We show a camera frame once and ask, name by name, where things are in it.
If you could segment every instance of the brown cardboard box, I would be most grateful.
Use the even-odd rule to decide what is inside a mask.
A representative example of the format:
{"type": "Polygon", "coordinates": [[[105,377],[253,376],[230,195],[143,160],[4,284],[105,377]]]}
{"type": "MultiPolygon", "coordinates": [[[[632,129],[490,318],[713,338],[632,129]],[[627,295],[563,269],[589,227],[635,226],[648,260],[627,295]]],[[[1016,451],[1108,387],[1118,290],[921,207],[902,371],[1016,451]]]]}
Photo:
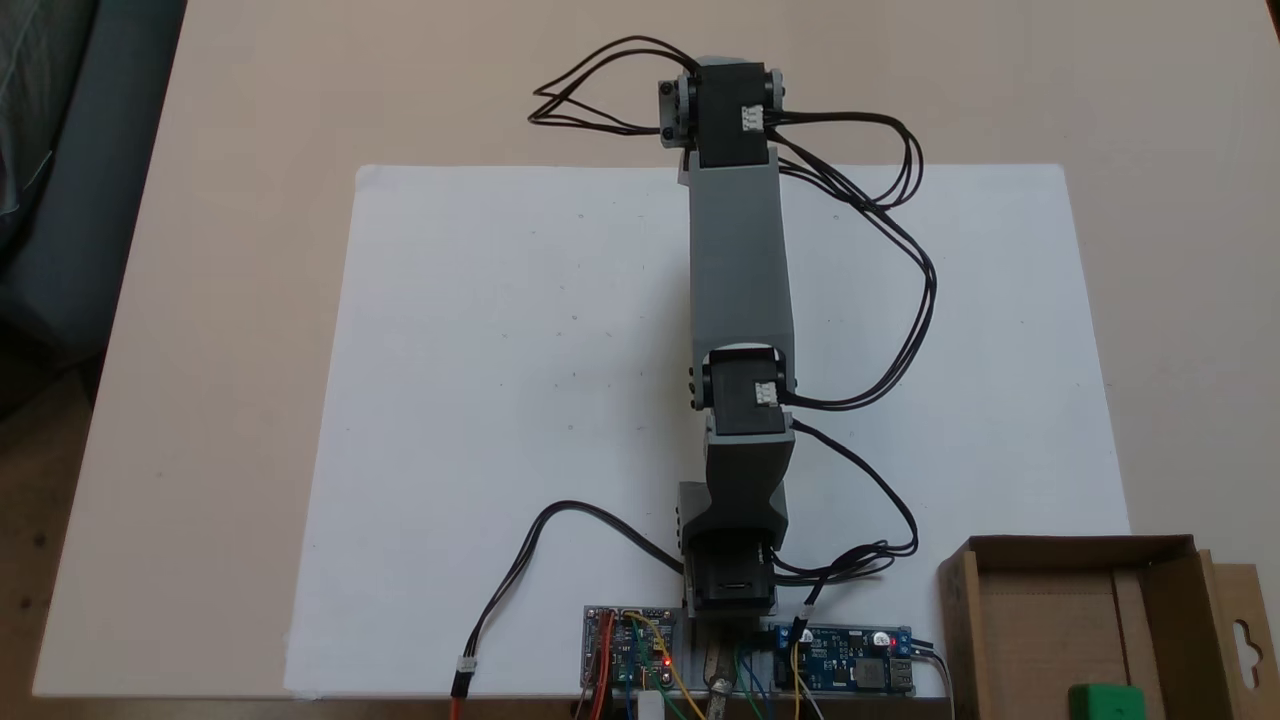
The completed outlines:
{"type": "Polygon", "coordinates": [[[1280,717],[1257,571],[1190,536],[973,537],[938,574],[957,719],[1066,720],[1076,683],[1142,688],[1148,720],[1280,717]]]}

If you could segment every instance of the floor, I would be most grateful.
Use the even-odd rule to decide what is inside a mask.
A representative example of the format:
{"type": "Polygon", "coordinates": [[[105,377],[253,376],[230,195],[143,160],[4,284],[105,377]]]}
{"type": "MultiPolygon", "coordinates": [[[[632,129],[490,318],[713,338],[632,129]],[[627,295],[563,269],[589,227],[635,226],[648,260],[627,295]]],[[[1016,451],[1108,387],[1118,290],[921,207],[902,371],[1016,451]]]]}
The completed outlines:
{"type": "MultiPolygon", "coordinates": [[[[0,717],[5,720],[433,720],[431,702],[92,701],[31,697],[91,407],[76,377],[0,421],[0,717]]],[[[467,717],[564,720],[564,702],[472,703],[467,717]]]]}

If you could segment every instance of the power module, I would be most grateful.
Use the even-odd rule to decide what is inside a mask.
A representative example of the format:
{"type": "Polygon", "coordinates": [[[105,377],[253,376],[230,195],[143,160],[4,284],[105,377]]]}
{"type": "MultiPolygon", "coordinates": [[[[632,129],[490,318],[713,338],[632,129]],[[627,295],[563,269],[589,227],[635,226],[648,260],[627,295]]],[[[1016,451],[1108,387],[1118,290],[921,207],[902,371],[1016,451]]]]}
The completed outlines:
{"type": "MultiPolygon", "coordinates": [[[[791,692],[791,626],[769,625],[773,689],[791,692]]],[[[911,628],[809,625],[799,642],[800,679],[818,693],[914,696],[911,628]]]]}
{"type": "Polygon", "coordinates": [[[678,657],[681,648],[680,621],[684,611],[676,607],[600,607],[588,606],[582,611],[582,666],[579,682],[594,685],[600,673],[600,630],[608,634],[609,685],[631,689],[657,689],[672,687],[671,660],[662,648],[678,657]],[[655,642],[653,626],[627,618],[640,615],[653,623],[662,634],[655,642]]]}

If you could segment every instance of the yellow wire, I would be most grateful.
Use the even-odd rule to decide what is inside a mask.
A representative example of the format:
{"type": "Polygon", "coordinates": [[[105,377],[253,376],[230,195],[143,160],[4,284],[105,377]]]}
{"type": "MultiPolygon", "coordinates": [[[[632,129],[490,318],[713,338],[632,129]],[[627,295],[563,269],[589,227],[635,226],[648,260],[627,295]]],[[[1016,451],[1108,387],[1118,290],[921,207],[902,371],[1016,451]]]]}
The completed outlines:
{"type": "Polygon", "coordinates": [[[694,714],[698,715],[698,720],[707,720],[703,711],[698,708],[698,703],[694,702],[694,696],[689,694],[689,688],[685,687],[685,682],[680,679],[680,673],[676,671],[676,660],[671,657],[669,652],[667,652],[667,643],[662,639],[662,630],[658,628],[658,624],[644,615],[637,615],[635,612],[623,612],[623,616],[640,620],[645,625],[649,625],[649,630],[653,633],[654,644],[657,644],[658,650],[662,651],[662,656],[671,661],[671,676],[676,679],[680,692],[685,694],[685,700],[687,700],[689,706],[694,708],[694,714]]]}
{"type": "Polygon", "coordinates": [[[800,720],[800,643],[791,646],[791,676],[796,679],[796,720],[800,720]]]}

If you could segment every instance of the beige table surface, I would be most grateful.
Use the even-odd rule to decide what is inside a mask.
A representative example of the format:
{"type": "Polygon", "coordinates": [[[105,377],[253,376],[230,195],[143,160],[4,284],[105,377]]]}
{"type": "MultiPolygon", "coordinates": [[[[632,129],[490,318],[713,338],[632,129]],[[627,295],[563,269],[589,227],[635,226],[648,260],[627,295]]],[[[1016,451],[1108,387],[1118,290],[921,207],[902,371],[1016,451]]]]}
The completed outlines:
{"type": "MultiPolygon", "coordinates": [[[[792,109],[896,114],[931,163],[1065,165],[1133,529],[1262,564],[1280,625],[1263,0],[192,0],[37,693],[284,693],[356,169],[671,165],[524,122],[539,81],[632,32],[781,67],[792,109]]],[[[652,117],[673,72],[620,64],[595,97],[652,117]]]]}

